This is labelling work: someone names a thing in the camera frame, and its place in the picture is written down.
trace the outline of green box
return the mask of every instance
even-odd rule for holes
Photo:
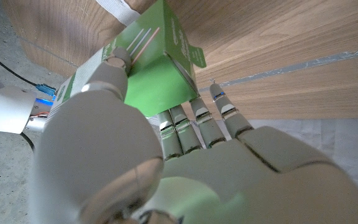
[[[61,85],[52,110],[79,93],[117,46],[132,59],[125,104],[153,116],[198,96],[193,64],[206,66],[203,50],[188,43],[177,16],[158,0]]]

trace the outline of concrete floor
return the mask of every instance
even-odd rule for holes
[[[0,2],[0,60],[9,68],[36,83],[46,83],[50,86],[58,87],[66,79],[61,75],[50,72],[47,69],[30,62],[24,55],[18,38],[16,37],[11,23],[4,13]],[[5,85],[18,86],[26,90],[34,90],[29,84],[11,75],[0,66],[0,80]],[[38,92],[38,97],[48,97]],[[358,127],[358,121],[251,121],[256,126],[269,124],[280,128],[300,139],[309,139],[313,136],[304,135],[304,129],[297,129],[306,123],[316,124],[320,122],[320,127],[324,125],[344,126],[344,129]],[[39,135],[33,132],[25,132],[35,144]],[[339,165],[347,171],[358,184],[358,155],[353,155],[357,145],[352,146],[352,142],[345,144],[342,148],[347,151],[336,152],[333,146],[325,146],[321,142],[308,141],[314,147],[325,152],[333,158]],[[332,148],[332,151],[324,151],[324,148]],[[30,169],[32,151],[28,144],[18,135],[0,133],[0,223],[28,223],[27,214],[27,176]]]
[[[24,55],[11,23],[0,2],[0,61],[10,69],[35,83],[60,86],[66,78],[30,62]],[[4,85],[26,90],[34,87],[16,78],[0,66],[0,81]],[[47,97],[38,92],[38,97]],[[37,133],[25,132],[36,144]],[[32,151],[18,134],[0,133],[0,223],[28,223],[27,176]]]

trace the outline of wood grain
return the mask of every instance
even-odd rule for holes
[[[358,50],[358,13],[298,35],[288,36],[259,49],[238,52],[235,57],[222,63],[209,63],[204,70],[198,70],[197,84],[198,88],[203,88],[209,85],[211,78],[222,83],[319,57],[356,50]],[[218,58],[217,54],[211,52],[208,57]]]
[[[42,49],[39,49],[32,44],[24,42],[23,40],[21,41],[21,44],[24,53],[31,61],[53,72],[56,72],[58,74],[64,74],[66,77],[69,77],[72,76],[77,70],[77,67],[73,64],[62,60],[61,58],[53,56],[52,54]]]
[[[204,49],[208,66],[196,69],[199,88],[210,78],[227,82],[358,50],[358,0],[167,1],[190,43]],[[127,2],[143,12],[154,0]],[[72,64],[81,65],[124,28],[95,0],[3,0],[3,5],[26,40],[27,56],[66,76],[73,73]],[[248,118],[358,118],[357,63],[347,60],[225,90]]]
[[[247,119],[358,118],[358,58],[223,88]],[[209,92],[201,93],[215,118]],[[188,103],[187,115],[194,119]]]
[[[127,2],[139,12],[151,5],[140,0]],[[75,65],[84,63],[125,28],[95,0],[2,3],[19,36]]]

